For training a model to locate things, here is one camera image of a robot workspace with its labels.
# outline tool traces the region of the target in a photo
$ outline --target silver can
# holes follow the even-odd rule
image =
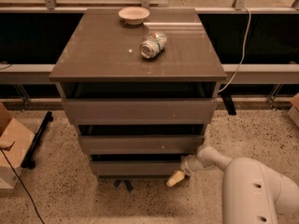
[[[164,48],[167,37],[165,33],[155,32],[152,33],[140,45],[141,55],[146,59],[152,59]]]

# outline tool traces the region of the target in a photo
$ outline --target bowl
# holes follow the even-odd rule
[[[120,10],[119,15],[128,24],[139,25],[150,15],[150,12],[143,7],[126,7]]]

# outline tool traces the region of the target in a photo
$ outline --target cabinet top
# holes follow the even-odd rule
[[[89,9],[50,74],[56,82],[225,80],[221,62],[192,8],[151,8],[137,26],[125,24],[120,8]],[[152,32],[167,43],[152,60],[140,44]]]

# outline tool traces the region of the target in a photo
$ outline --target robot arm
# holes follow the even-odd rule
[[[185,157],[181,170],[167,182],[174,185],[185,175],[218,167],[222,182],[223,224],[278,224],[277,214],[299,210],[299,188],[288,177],[250,159],[231,159],[213,147],[201,146],[196,155]]]

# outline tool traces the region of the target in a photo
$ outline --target cabinet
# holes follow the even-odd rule
[[[137,26],[118,12],[88,10],[50,80],[95,175],[170,176],[203,144],[226,75],[194,9],[151,8]],[[153,31],[167,43],[146,60]]]

